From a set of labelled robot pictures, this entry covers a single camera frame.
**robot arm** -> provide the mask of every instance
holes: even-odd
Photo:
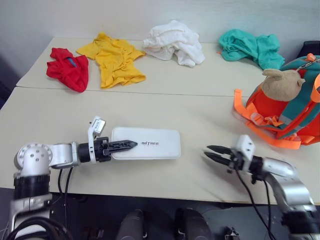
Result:
[[[289,228],[290,240],[320,239],[319,213],[294,166],[286,161],[254,156],[255,145],[248,135],[241,135],[231,148],[213,145],[208,148],[216,153],[205,152],[205,155],[228,166],[228,173],[248,172],[252,174],[252,184],[264,180],[270,184],[283,213],[282,224]]]
[[[130,140],[109,142],[108,137],[99,137],[105,124],[106,122],[98,116],[93,119],[88,129],[88,143],[30,143],[18,151],[14,157],[14,165],[18,172],[14,174],[9,233],[31,217],[49,218],[52,200],[49,192],[50,168],[64,169],[86,162],[95,164],[109,161],[112,153],[127,151],[138,145]],[[39,230],[43,228],[32,226],[20,231],[17,236]]]

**yellow shirt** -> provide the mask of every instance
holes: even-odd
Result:
[[[146,79],[146,76],[134,66],[134,60],[145,53],[137,50],[126,40],[114,39],[101,32],[92,43],[76,52],[96,60],[99,64],[102,89],[112,88],[116,84],[138,83]]]

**stuffed animal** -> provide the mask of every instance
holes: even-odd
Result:
[[[264,94],[268,98],[283,102],[293,100],[305,82],[295,70],[265,69],[262,75],[266,76],[261,84]]]

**plush toy ear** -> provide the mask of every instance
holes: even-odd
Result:
[[[298,86],[299,87],[301,87],[302,86],[302,84],[304,84],[304,82],[305,82],[306,80],[304,80],[303,78],[300,78],[299,80],[298,80]]]
[[[270,77],[282,77],[283,72],[278,69],[268,68],[263,70],[262,75],[264,76],[270,76]]]

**crumpled clothing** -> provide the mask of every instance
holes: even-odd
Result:
[[[205,60],[199,35],[176,20],[153,27],[143,40],[143,50],[158,59],[170,60],[175,54],[179,65],[194,67]]]
[[[126,40],[115,39],[101,32],[92,43],[76,52],[96,60],[99,64],[102,89],[112,88],[116,84],[126,86],[146,79],[134,66],[134,60],[145,53]]]
[[[47,62],[46,74],[68,88],[82,93],[88,86],[88,59],[86,56],[74,57],[68,49],[55,48],[51,50],[50,57],[56,61]]]
[[[279,69],[285,63],[285,59],[277,53],[280,43],[274,34],[255,37],[248,32],[233,29],[219,38],[219,44],[223,48],[221,55],[227,61],[250,58],[263,70]]]

